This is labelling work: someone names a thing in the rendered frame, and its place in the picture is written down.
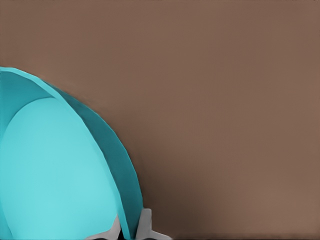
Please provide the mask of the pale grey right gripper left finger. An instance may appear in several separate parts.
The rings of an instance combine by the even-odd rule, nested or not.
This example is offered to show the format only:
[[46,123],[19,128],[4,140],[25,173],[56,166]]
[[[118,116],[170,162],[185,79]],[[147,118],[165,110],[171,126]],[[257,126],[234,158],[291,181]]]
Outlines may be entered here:
[[116,215],[111,228],[107,231],[100,232],[86,237],[86,240],[117,240],[121,232],[119,216]]

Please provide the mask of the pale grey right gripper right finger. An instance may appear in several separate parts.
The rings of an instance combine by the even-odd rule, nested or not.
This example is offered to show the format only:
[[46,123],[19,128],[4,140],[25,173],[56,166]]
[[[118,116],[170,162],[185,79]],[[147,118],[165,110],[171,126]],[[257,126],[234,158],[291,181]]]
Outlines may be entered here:
[[141,210],[138,227],[136,230],[136,239],[171,239],[171,237],[152,230],[152,210],[143,208]]

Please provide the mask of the turquoise plate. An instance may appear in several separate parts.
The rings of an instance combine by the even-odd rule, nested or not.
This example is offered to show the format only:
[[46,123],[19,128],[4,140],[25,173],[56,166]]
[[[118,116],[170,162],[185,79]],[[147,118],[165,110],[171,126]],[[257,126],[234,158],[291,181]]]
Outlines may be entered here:
[[84,240],[115,220],[134,239],[142,209],[111,127],[53,85],[0,67],[0,240]]

